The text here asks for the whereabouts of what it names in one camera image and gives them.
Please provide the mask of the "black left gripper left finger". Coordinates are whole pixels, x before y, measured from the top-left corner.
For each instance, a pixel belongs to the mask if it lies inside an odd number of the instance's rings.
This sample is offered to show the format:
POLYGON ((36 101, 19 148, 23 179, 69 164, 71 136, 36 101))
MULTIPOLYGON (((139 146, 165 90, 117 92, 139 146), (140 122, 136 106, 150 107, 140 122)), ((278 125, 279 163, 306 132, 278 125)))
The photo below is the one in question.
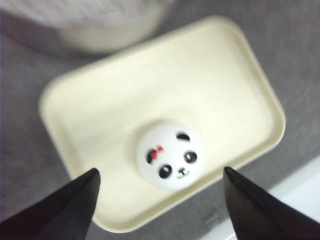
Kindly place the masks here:
POLYGON ((84 240, 95 212, 100 173, 92 168, 0 224, 2 240, 84 240))

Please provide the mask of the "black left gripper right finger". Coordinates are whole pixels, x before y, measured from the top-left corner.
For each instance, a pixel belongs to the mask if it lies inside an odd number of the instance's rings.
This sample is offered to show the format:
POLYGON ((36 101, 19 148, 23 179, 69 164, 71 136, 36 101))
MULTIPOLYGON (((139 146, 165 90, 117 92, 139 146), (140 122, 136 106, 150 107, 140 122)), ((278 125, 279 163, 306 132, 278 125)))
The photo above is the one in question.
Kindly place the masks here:
POLYGON ((239 240, 318 240, 320 224, 233 168, 223 169, 228 214, 239 240))

